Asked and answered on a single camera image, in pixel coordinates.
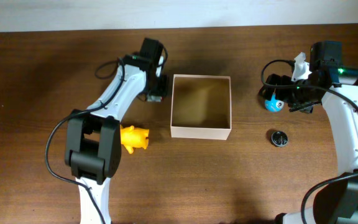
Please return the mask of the blue ball with eye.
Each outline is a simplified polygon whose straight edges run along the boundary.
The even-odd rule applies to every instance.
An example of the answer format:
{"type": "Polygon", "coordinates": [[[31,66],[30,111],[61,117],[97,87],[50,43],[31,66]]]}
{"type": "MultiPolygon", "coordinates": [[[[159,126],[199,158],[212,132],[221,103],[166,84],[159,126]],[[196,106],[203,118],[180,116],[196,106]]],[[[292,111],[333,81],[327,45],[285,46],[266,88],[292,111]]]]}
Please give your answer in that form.
{"type": "Polygon", "coordinates": [[[281,100],[276,99],[276,94],[273,94],[271,99],[265,100],[265,108],[270,112],[279,112],[283,109],[285,103],[281,100]]]}

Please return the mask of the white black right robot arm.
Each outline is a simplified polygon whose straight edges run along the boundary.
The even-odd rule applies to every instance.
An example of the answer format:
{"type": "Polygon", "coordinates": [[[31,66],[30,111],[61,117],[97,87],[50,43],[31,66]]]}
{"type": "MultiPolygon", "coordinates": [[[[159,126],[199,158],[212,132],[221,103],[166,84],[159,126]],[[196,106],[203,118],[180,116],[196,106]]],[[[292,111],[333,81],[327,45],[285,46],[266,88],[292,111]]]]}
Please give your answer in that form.
{"type": "Polygon", "coordinates": [[[358,68],[342,62],[342,44],[321,41],[285,60],[292,75],[261,76],[259,95],[268,103],[286,103],[291,112],[312,113],[321,105],[331,125],[337,177],[310,188],[296,213],[280,213],[275,223],[358,223],[358,68]]]}

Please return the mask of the black round turbine cap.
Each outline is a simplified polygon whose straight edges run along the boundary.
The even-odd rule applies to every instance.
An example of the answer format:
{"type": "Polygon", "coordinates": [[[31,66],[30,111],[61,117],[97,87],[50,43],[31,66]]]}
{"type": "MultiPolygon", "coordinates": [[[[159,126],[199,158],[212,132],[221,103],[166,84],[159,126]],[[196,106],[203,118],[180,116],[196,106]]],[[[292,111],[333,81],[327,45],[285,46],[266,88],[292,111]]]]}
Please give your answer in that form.
{"type": "Polygon", "coordinates": [[[275,131],[271,135],[271,142],[276,147],[284,147],[288,144],[288,136],[283,131],[275,131]]]}

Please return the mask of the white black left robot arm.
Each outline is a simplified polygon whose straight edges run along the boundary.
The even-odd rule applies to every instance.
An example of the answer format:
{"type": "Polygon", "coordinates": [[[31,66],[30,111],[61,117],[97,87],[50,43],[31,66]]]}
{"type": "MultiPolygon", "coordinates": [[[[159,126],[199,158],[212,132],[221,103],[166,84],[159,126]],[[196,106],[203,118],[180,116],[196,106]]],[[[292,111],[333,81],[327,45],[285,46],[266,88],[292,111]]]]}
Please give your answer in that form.
{"type": "Polygon", "coordinates": [[[118,60],[113,81],[85,111],[68,120],[65,164],[79,184],[81,223],[110,223],[109,184],[121,161],[120,124],[134,99],[161,101],[168,78],[162,74],[167,50],[144,39],[139,52],[118,60]]]}

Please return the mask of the yellow rubber animal toy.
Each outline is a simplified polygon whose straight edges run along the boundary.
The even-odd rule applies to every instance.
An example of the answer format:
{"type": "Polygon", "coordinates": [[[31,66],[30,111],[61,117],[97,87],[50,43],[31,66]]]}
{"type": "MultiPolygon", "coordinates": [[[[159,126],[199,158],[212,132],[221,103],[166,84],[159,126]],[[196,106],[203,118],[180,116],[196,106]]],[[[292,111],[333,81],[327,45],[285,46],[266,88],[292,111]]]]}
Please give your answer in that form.
{"type": "Polygon", "coordinates": [[[129,126],[124,128],[120,125],[121,144],[129,154],[134,153],[134,148],[147,149],[149,145],[149,130],[129,126]]]}

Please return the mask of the grey red toy car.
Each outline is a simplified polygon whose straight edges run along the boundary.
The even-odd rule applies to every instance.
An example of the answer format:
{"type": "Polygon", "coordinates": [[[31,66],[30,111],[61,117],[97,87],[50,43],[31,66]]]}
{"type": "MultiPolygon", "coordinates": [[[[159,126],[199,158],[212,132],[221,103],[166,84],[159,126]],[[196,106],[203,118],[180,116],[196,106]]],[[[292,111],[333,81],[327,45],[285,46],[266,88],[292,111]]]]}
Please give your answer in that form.
{"type": "Polygon", "coordinates": [[[146,96],[147,102],[160,103],[162,100],[163,100],[163,97],[160,95],[147,94],[147,96],[146,96]]]}

